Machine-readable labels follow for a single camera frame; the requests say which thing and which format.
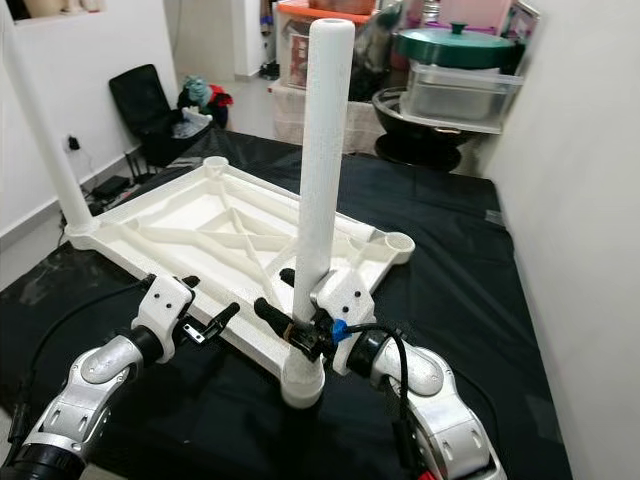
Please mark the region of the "white plastic table top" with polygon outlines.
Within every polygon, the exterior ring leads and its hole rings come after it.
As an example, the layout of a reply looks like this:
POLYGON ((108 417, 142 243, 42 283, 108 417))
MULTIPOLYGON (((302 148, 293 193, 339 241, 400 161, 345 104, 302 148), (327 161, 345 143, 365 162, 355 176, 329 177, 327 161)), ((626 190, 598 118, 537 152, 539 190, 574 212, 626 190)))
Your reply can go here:
MULTIPOLYGON (((206 157, 192 172, 95 216, 100 227, 78 250, 100 252, 137 276, 196 279, 189 315, 206 323, 229 303, 239 312, 220 337, 280 383, 285 404, 314 406, 325 372, 276 335, 253 311, 264 297, 293 314, 293 293, 278 273, 296 264, 300 195, 206 157)), ((355 270, 370 293, 393 266, 410 259, 412 239, 335 215, 332 268, 355 270)))

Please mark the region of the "black floor cloth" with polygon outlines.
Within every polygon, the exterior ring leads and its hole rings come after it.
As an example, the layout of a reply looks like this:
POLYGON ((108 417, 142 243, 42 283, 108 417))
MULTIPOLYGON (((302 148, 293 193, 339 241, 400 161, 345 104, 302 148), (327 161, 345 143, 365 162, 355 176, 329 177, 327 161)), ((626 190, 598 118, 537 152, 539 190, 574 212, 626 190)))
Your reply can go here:
MULTIPOLYGON (((348 156, 338 209, 415 242, 375 291, 380 323, 461 371, 460 393, 500 444, 512 480, 572 480, 515 247, 489 180, 348 156)), ((93 251, 46 244, 0 292, 0 403, 10 410, 47 325, 32 406, 59 392, 70 362, 129 324, 133 276, 93 251), (110 291, 120 291, 110 298, 110 291)), ((180 349, 115 404, 97 466, 133 480, 403 480, 396 412, 356 375, 329 375, 314 410, 282 403, 273 375, 224 343, 180 349)))

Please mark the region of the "beige cloth-covered stand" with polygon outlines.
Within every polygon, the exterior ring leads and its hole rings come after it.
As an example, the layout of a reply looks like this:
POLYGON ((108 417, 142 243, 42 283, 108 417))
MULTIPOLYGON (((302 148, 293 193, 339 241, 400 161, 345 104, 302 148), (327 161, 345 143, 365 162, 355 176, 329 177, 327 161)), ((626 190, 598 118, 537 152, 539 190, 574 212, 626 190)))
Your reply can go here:
MULTIPOLYGON (((275 140, 302 145, 306 92, 278 81, 269 84, 268 92, 273 101, 275 140)), ((375 155, 376 140, 385 133, 374 105, 370 102, 348 102, 344 154, 375 155)))

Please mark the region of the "black power adapter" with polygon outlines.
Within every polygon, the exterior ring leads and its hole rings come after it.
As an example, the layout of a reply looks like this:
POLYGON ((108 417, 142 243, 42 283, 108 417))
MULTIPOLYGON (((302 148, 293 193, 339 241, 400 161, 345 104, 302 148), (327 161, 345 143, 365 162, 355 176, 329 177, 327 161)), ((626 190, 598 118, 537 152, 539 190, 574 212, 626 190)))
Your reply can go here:
POLYGON ((115 198, 123 195, 132 186, 131 178, 123 175, 113 175, 104 182, 92 189, 92 196, 95 198, 115 198))

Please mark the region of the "white plastic packet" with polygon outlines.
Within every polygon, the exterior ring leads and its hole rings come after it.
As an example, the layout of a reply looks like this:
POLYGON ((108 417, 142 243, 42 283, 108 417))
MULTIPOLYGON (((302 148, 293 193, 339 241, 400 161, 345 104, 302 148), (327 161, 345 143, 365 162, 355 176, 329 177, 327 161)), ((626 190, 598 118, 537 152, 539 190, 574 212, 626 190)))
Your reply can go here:
POLYGON ((173 140, 188 140, 195 137, 197 133, 204 131, 206 127, 214 122, 214 116, 202 113, 200 108, 189 106, 180 109, 180 119, 173 125, 173 140))

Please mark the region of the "black wok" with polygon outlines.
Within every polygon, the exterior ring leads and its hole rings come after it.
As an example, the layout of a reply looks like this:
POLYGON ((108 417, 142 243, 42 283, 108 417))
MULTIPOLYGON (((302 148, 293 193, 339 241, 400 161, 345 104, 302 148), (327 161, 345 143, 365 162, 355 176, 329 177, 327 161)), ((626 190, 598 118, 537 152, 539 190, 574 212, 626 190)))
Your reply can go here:
POLYGON ((392 87, 371 96, 370 104, 385 131, 375 142, 375 154, 390 163, 436 172, 456 169, 462 161, 460 146, 475 140, 480 133, 408 122, 399 109, 403 92, 404 87, 392 87))

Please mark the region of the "teal plush toy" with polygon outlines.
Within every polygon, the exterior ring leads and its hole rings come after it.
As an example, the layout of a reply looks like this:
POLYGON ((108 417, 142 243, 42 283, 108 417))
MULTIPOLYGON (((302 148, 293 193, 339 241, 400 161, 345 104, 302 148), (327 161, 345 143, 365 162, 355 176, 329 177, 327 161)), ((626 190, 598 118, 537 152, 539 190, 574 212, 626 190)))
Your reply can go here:
POLYGON ((204 78, 187 76, 183 79, 182 91, 177 102, 178 108, 207 108, 214 100, 214 90, 204 78))

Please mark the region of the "orange-lidded storage box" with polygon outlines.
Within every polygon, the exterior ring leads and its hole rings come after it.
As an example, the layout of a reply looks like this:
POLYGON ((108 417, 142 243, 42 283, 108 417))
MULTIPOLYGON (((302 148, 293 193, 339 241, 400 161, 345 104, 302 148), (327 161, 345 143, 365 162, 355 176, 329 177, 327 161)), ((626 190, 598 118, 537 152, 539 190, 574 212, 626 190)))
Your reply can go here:
POLYGON ((342 18, 364 26, 370 15, 324 12, 308 6, 308 0, 278 0, 274 3, 276 63, 280 65, 279 82, 305 90, 308 59, 308 31, 317 18, 342 18))

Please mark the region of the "black glossy bag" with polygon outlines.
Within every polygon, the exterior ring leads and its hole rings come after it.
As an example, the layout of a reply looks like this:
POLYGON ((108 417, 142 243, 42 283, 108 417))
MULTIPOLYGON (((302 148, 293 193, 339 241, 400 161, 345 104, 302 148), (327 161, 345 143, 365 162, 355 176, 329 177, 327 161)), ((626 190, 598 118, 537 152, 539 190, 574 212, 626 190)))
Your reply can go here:
POLYGON ((383 88, 390 74, 390 46, 402 17, 402 4, 394 3, 371 15, 357 29, 353 47, 348 100, 367 102, 383 88))

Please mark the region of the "white appliance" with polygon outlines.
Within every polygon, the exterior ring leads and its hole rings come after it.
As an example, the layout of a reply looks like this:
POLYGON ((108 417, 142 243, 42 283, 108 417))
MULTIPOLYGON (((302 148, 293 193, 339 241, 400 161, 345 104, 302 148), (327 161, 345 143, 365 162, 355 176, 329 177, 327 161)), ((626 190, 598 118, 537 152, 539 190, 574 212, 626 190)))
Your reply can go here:
POLYGON ((230 0, 236 74, 255 77, 275 60, 274 0, 230 0))

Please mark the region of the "clear plastic container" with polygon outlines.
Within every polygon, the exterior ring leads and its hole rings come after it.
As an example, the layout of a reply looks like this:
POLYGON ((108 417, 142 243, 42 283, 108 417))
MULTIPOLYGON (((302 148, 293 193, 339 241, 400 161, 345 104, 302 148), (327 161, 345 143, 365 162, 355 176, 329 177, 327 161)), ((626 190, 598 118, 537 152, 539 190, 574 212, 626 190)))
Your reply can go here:
POLYGON ((415 63, 399 113, 412 122, 499 134, 524 83, 524 77, 504 76, 497 70, 415 63))

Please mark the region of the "metal pot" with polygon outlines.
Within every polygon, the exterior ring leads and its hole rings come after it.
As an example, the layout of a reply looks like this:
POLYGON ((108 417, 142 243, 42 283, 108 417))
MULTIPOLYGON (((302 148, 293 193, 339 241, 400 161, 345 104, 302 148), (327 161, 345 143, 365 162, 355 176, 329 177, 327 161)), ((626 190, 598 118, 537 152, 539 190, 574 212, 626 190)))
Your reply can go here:
POLYGON ((376 9, 378 0, 308 0, 308 6, 324 12, 349 15, 370 15, 376 9))

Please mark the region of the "green pot with lid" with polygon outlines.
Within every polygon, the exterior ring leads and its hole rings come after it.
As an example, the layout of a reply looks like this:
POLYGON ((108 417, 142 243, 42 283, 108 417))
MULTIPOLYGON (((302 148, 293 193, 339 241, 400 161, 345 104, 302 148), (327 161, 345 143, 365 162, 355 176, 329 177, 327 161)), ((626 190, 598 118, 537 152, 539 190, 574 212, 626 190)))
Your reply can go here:
POLYGON ((420 64, 483 70, 511 63, 518 45, 508 38, 468 31, 465 23, 453 23, 449 29, 402 29, 396 35, 396 50, 420 64))

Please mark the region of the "printed cardboard box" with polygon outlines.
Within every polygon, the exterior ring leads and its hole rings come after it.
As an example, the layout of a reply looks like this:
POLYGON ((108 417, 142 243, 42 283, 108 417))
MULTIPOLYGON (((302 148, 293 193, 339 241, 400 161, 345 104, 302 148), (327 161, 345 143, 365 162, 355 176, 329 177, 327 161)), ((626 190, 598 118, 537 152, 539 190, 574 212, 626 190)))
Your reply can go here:
POLYGON ((532 41, 535 28, 538 27, 540 13, 526 0, 512 0, 508 6, 506 22, 500 29, 499 36, 507 38, 513 45, 513 52, 508 64, 500 68, 506 76, 521 76, 525 52, 532 41))

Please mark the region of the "beige tub orange lid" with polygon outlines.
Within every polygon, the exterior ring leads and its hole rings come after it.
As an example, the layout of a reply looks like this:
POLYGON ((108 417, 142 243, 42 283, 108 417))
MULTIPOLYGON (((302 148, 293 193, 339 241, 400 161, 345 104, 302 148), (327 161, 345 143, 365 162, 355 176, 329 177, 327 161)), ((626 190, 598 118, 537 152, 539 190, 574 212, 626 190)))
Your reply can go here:
POLYGON ((54 17, 63 13, 67 0, 23 0, 31 18, 54 17))

